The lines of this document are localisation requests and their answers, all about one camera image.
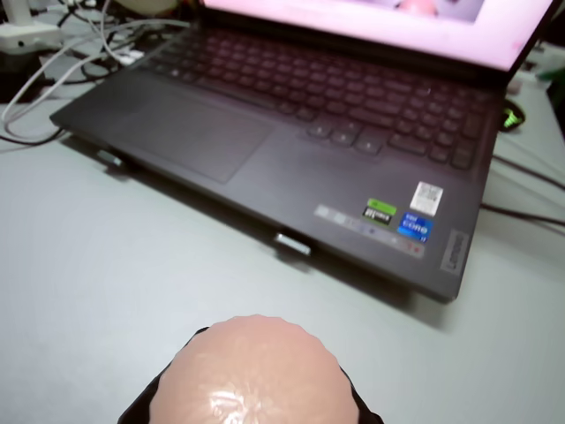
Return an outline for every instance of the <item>gray desk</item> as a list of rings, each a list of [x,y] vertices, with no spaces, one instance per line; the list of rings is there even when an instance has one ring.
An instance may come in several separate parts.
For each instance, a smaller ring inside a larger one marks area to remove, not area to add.
[[[543,91],[518,101],[514,141],[565,169]],[[507,140],[497,151],[551,174]],[[565,218],[562,193],[498,164],[486,201]],[[319,337],[387,424],[565,422],[565,238],[536,225],[482,212],[459,300],[442,306],[327,258],[282,260],[268,229],[108,172],[75,140],[0,142],[0,223],[2,422],[116,422],[196,329],[247,314]]]

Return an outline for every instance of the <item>laptop display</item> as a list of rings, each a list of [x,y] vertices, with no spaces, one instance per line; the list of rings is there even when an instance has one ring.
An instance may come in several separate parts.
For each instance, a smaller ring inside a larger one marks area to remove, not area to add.
[[[509,71],[552,0],[205,0],[230,11]]]

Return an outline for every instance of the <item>round pink object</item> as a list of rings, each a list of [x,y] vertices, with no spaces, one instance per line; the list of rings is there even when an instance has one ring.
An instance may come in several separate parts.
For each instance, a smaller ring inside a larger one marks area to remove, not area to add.
[[[198,334],[162,375],[150,424],[357,424],[350,382],[319,339],[255,315]]]

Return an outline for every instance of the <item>gray laptop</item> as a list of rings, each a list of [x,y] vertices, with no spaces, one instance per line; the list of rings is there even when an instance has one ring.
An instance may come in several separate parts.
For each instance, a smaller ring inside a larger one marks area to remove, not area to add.
[[[52,119],[302,253],[451,301],[505,87],[557,3],[204,0]]]

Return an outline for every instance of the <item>white device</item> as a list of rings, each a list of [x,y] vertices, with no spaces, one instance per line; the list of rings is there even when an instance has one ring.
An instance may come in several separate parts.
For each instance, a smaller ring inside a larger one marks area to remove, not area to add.
[[[63,40],[60,28],[33,20],[27,0],[2,0],[8,23],[0,25],[0,51],[24,54]]]

